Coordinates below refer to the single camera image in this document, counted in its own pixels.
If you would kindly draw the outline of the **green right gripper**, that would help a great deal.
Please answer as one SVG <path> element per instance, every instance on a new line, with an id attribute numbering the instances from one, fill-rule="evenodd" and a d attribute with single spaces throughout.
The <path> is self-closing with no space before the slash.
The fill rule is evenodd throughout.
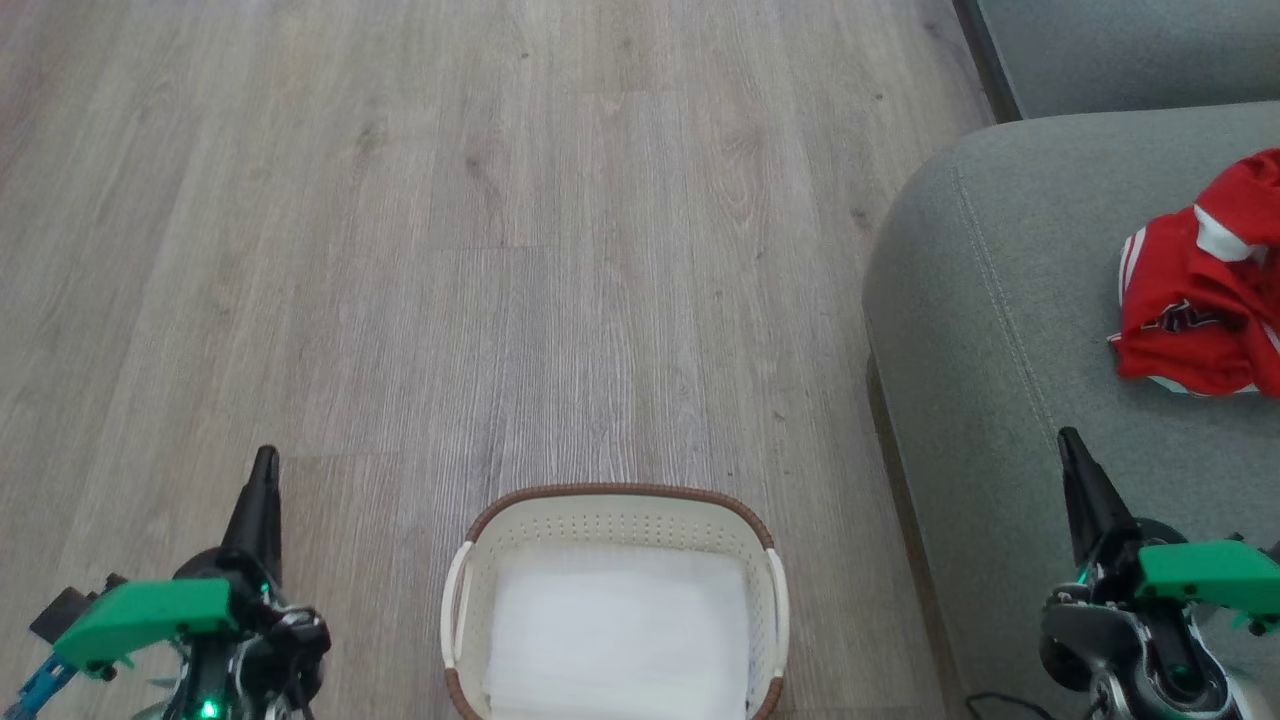
<path id="1" fill-rule="evenodd" d="M 1129 612 L 1160 603 L 1228 609 L 1236 626 L 1277 632 L 1277 547 L 1239 537 L 1190 542 L 1167 524 L 1134 519 L 1073 427 L 1059 430 L 1059 457 L 1078 583 L 1092 603 Z"/>

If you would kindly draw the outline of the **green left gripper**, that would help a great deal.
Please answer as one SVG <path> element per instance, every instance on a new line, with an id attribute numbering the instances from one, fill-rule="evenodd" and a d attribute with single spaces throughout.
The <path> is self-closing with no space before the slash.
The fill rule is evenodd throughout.
<path id="1" fill-rule="evenodd" d="M 52 602 L 52 675 L 113 679 L 132 656 L 174 644 L 186 679 L 321 679 L 332 637 L 280 584 L 280 455 L 259 447 L 221 539 L 166 580 L 111 575 Z"/>

